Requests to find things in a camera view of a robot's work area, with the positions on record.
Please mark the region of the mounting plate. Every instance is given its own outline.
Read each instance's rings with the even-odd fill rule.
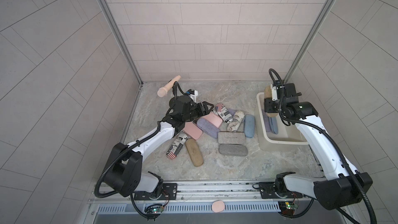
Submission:
[[[163,183],[163,190],[169,193],[170,199],[175,200],[177,197],[177,184],[176,183]],[[137,191],[134,193],[135,201],[158,201],[158,200],[166,200],[166,196],[161,194],[158,199],[149,198],[150,193],[145,191]]]
[[[275,197],[279,197],[281,199],[285,198],[294,198],[293,192],[288,191],[285,197],[281,197],[276,194],[274,188],[274,182],[260,182],[258,183],[258,187],[261,194],[261,199],[275,199]],[[296,198],[302,198],[302,194],[299,192],[294,192],[296,194]]]

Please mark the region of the white plastic bin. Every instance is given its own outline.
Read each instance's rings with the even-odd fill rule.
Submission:
[[[274,134],[273,132],[266,132],[262,111],[264,111],[264,93],[258,93],[255,118],[257,125],[258,142],[262,150],[286,152],[296,149],[297,145],[308,145],[307,140],[296,128],[296,126],[285,126],[279,116],[276,116],[278,124],[278,134]]]

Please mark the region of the black cable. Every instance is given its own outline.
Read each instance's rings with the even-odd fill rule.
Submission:
[[[116,194],[117,192],[114,191],[110,191],[107,193],[100,193],[100,186],[101,183],[103,182],[103,179],[105,178],[106,174],[108,173],[108,171],[112,168],[112,166],[114,166],[120,159],[122,159],[129,151],[131,151],[132,149],[136,148],[137,146],[139,146],[140,144],[142,144],[143,142],[151,139],[152,137],[154,137],[158,132],[160,132],[160,121],[158,121],[158,127],[156,129],[156,131],[154,131],[151,135],[149,135],[146,138],[143,138],[142,140],[137,140],[135,144],[133,144],[131,147],[128,147],[127,149],[125,149],[124,151],[122,151],[109,165],[108,167],[106,167],[106,169],[102,172],[101,176],[98,178],[98,181],[96,183],[96,186],[94,187],[94,195],[97,198],[105,198],[111,195]]]
[[[130,199],[131,199],[131,203],[132,203],[132,206],[134,207],[135,211],[137,211],[137,213],[139,213],[142,217],[146,218],[147,220],[155,220],[157,217],[160,216],[160,214],[153,214],[152,216],[149,216],[148,214],[144,214],[143,212],[141,212],[141,210],[138,209],[137,205],[135,204],[134,197],[132,196],[132,194],[130,194]]]
[[[349,221],[351,221],[354,224],[361,224],[359,222],[357,222],[354,218],[352,218],[349,214],[347,214],[344,210],[342,210],[341,208],[336,208],[337,211],[339,211],[344,217],[346,217]]]
[[[306,212],[308,212],[308,210],[310,210],[310,208],[311,208],[311,206],[312,206],[312,204],[314,203],[314,199],[311,199],[311,201],[310,201],[310,203],[308,204],[308,206],[305,208],[305,210],[303,210],[300,214],[296,214],[296,215],[285,215],[285,214],[282,214],[282,213],[280,213],[280,212],[278,212],[281,216],[283,216],[283,217],[286,217],[286,218],[291,218],[291,219],[294,219],[294,218],[298,218],[298,217],[302,217],[303,215],[305,215],[306,214]]]
[[[309,123],[309,122],[305,122],[305,121],[290,119],[290,118],[286,118],[286,117],[283,116],[283,114],[282,114],[282,103],[283,103],[283,98],[285,97],[285,84],[282,81],[282,79],[279,76],[279,74],[274,69],[270,68],[269,69],[269,75],[271,76],[271,79],[274,82],[274,84],[276,83],[276,81],[275,81],[272,73],[274,73],[276,75],[276,77],[279,80],[279,83],[281,84],[281,86],[280,86],[281,95],[280,95],[280,100],[279,100],[278,109],[277,109],[281,119],[285,120],[285,121],[288,121],[288,122],[292,122],[292,123],[304,124],[304,125],[307,125],[307,126],[309,126],[311,128],[314,128],[314,129],[318,130],[320,133],[322,133],[329,140],[329,142],[331,142],[332,146],[334,147],[334,149],[336,150],[337,154],[339,155],[339,158],[340,158],[341,162],[343,163],[344,168],[346,169],[346,171],[348,172],[348,174],[351,177],[352,181],[354,182],[354,185],[358,188],[358,191],[362,195],[362,199],[363,199],[363,201],[365,203],[365,206],[366,206],[366,208],[368,210],[368,213],[369,213],[371,224],[376,224],[377,223],[376,215],[375,215],[375,212],[374,212],[374,210],[372,208],[371,202],[370,202],[369,198],[366,196],[365,191],[363,190],[363,188],[362,188],[361,184],[359,183],[358,179],[355,177],[355,175],[352,172],[350,166],[348,165],[348,163],[346,161],[346,157],[344,157],[343,153],[341,152],[340,148],[337,146],[337,144],[333,140],[333,138],[331,138],[331,136],[326,132],[326,130],[322,129],[321,127],[318,127],[315,124],[312,124],[312,123]]]

